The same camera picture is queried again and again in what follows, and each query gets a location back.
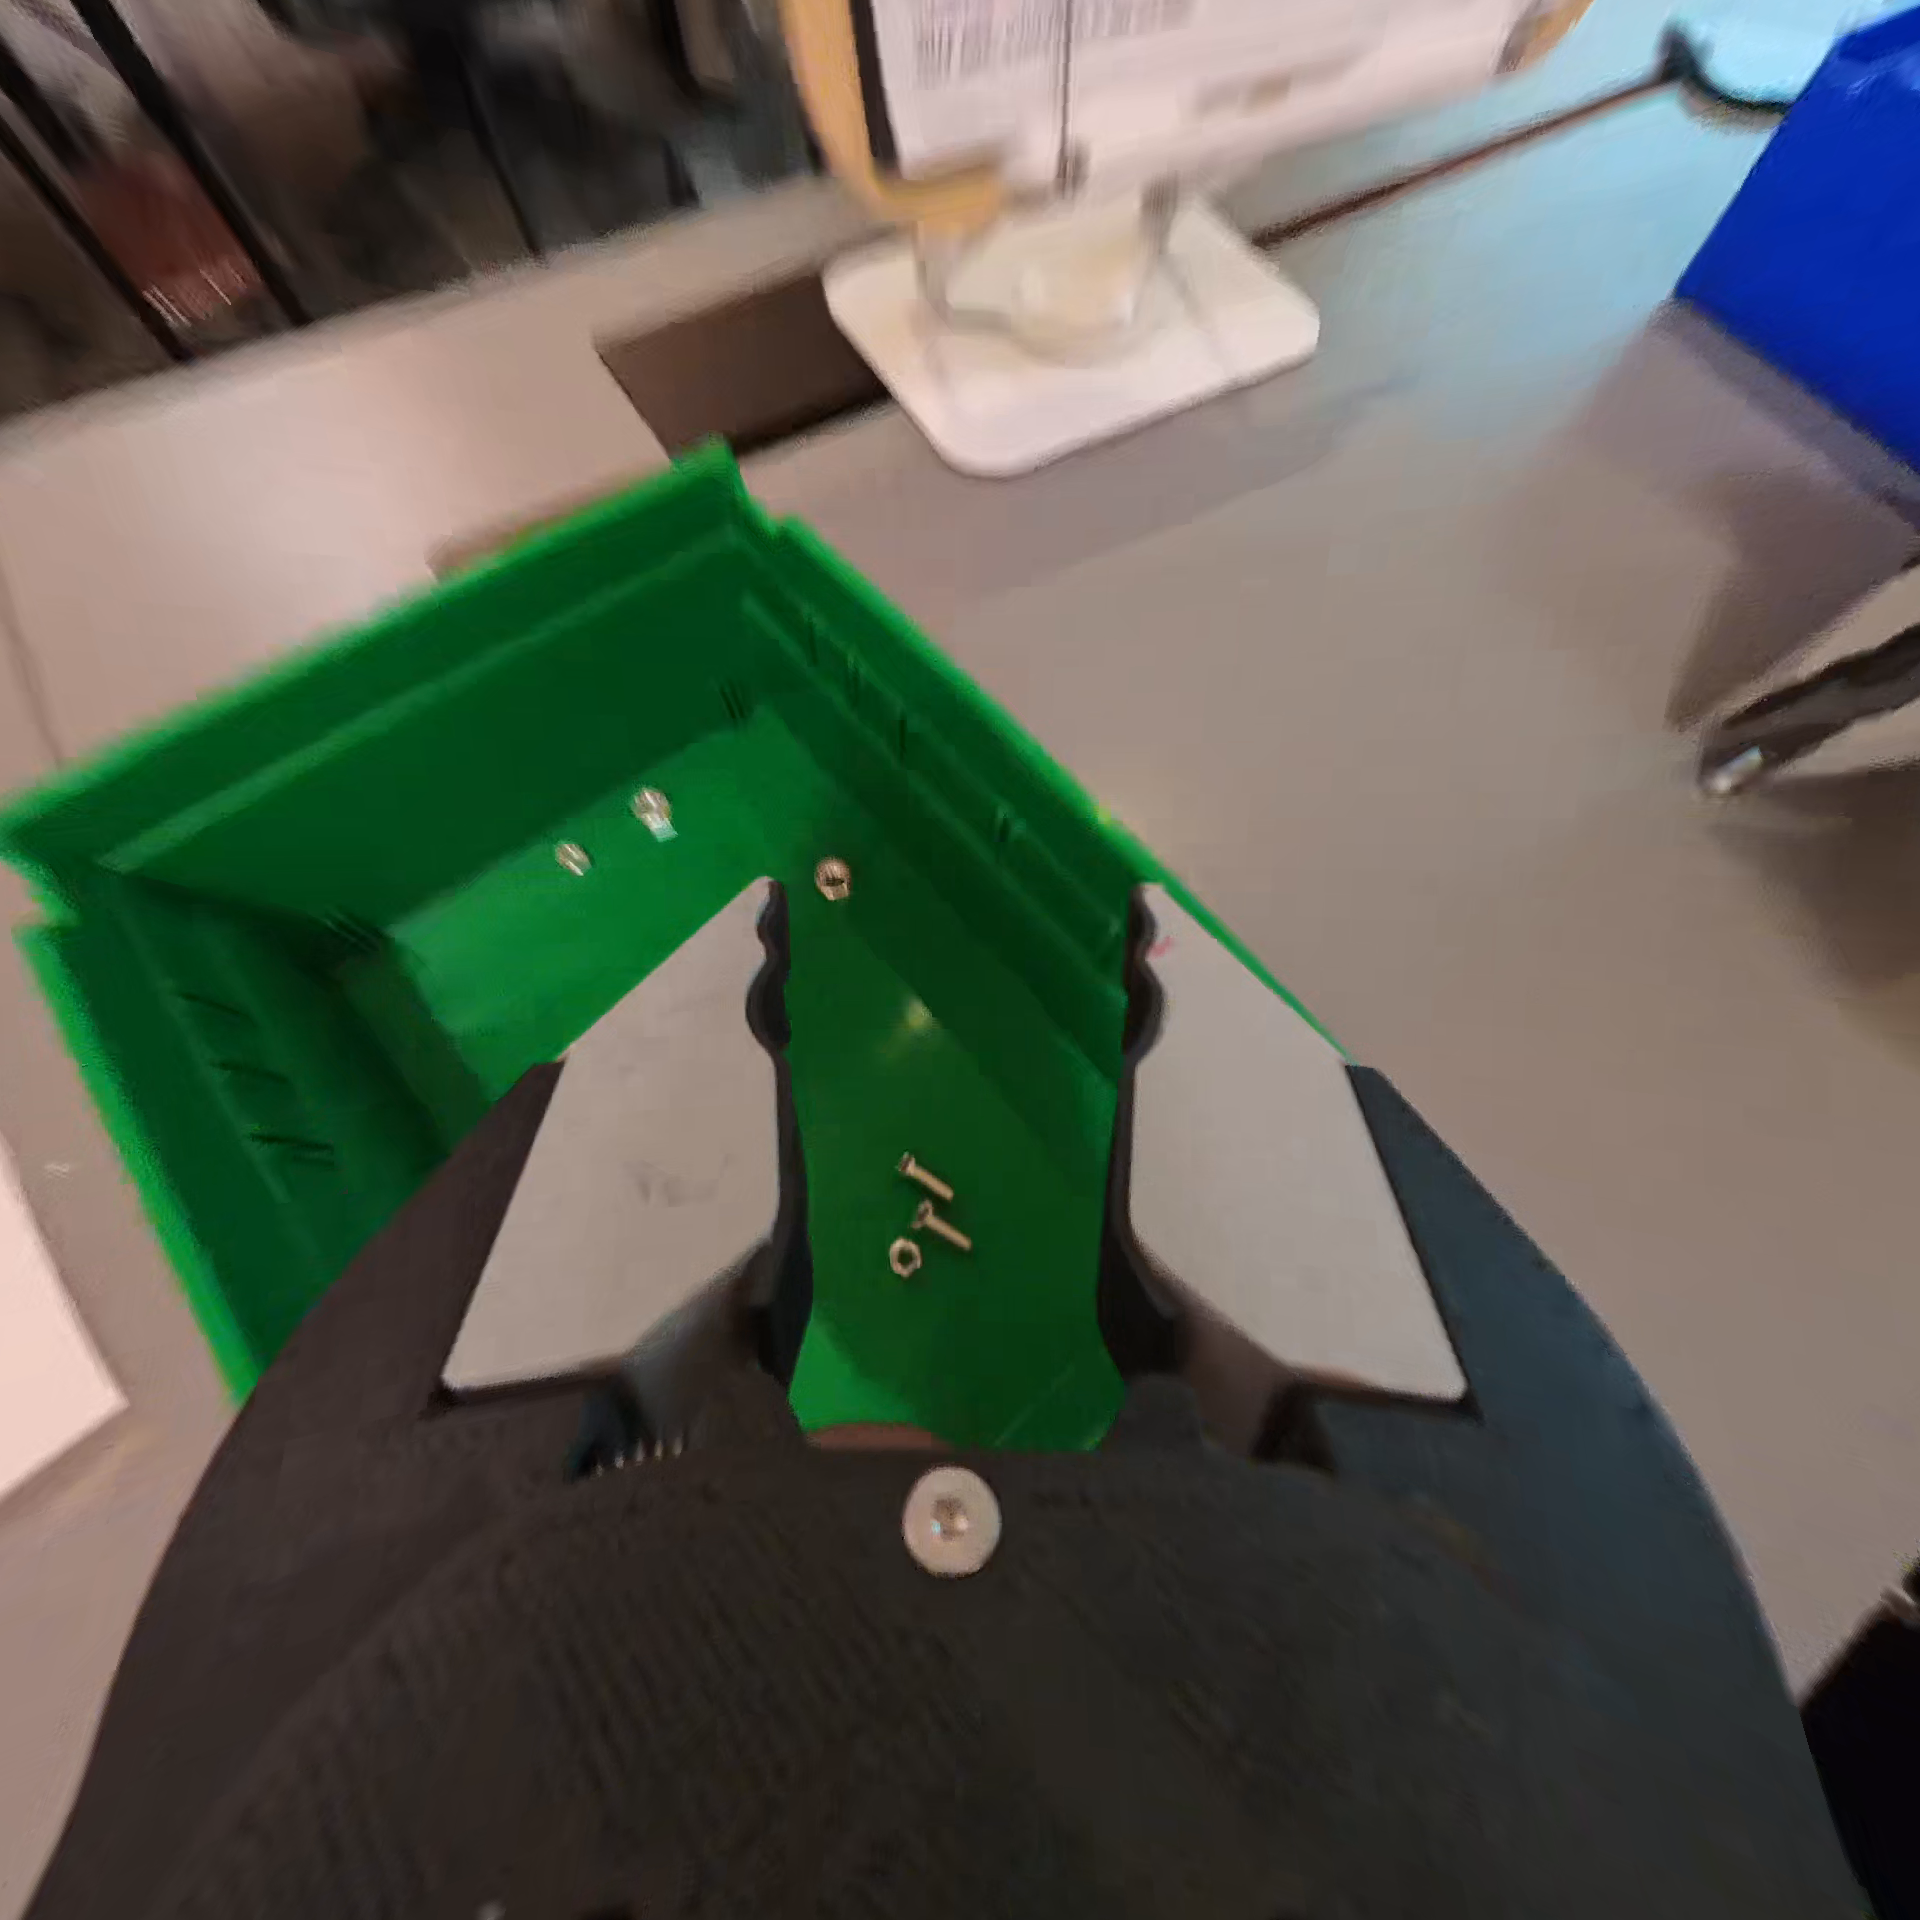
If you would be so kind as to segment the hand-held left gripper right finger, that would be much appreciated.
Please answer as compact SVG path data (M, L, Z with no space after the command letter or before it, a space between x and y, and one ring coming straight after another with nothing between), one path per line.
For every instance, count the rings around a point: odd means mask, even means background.
M1134 889L1095 1317L1232 1456L1326 1403L1456 1417L1470 1378L1349 1056L1163 882Z

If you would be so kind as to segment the white paper sheet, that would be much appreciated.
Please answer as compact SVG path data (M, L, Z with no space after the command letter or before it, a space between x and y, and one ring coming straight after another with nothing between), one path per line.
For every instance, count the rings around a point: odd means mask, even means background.
M2 1499L126 1408L2 1152Z

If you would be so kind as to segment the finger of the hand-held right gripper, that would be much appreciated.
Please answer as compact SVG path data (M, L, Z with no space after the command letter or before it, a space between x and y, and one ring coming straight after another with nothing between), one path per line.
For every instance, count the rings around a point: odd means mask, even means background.
M1767 779L1886 773L1918 761L1918 688L1783 688L1744 709Z
M1918 562L1723 697L1701 729L1701 750L1730 754L1758 745L1744 709L1783 688L1918 688Z

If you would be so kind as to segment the blue plastic bin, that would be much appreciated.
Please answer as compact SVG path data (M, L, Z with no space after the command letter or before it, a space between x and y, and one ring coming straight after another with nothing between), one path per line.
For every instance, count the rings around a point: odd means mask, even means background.
M1675 299L1918 466L1918 7L1835 39Z

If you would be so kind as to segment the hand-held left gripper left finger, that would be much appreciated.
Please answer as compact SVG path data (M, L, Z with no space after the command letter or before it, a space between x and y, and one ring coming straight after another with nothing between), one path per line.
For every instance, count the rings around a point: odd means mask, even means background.
M784 887L754 878L571 1042L443 1385L791 1387L811 1314Z

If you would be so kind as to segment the instruction sign on stand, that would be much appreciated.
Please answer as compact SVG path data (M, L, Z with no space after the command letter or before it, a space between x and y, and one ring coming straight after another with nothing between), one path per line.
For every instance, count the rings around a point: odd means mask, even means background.
M866 119L859 101L857 48L850 7L850 2L802 2L779 5L777 14L789 69L793 82L798 85L800 101L825 167L875 219L905 231L921 222L958 224L969 229L981 224L987 213L1001 208L1006 201L1038 199L1056 185L1074 185L1095 171L1093 160L1086 153L1067 155L1056 176L1042 183L1019 181L1006 167L992 162L965 167L930 181L907 181L880 169L869 144ZM1547 59L1557 43L1573 32L1584 14L1589 14L1589 5L1561 7L1563 14L1559 21L1566 32L1557 37L1554 46L1547 48L1541 59L1525 64L1520 71ZM1237 151L1218 146L1200 151L1195 158L1168 155L1152 160L1166 160L1177 171L1189 171L1200 185L1211 185L1234 181L1237 176L1250 171L1269 153L1287 153L1291 149L1253 153L1248 146L1239 146Z

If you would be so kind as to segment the printed instruction sheet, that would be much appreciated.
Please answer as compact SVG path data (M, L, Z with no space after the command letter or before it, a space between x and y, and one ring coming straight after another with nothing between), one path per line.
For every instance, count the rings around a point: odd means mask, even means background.
M1086 153L1271 153L1488 89L1566 32L1522 2L859 2L871 155L907 181Z

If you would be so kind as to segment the green plastic bin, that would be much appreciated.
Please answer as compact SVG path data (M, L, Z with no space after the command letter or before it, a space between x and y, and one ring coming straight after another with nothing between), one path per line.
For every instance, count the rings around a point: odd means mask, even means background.
M233 1401L530 1067L770 878L814 1246L798 1415L1088 1449L1120 1403L1095 1275L1134 889L1280 985L722 448L9 800L5 862ZM914 1234L901 1280L921 1200L974 1253Z

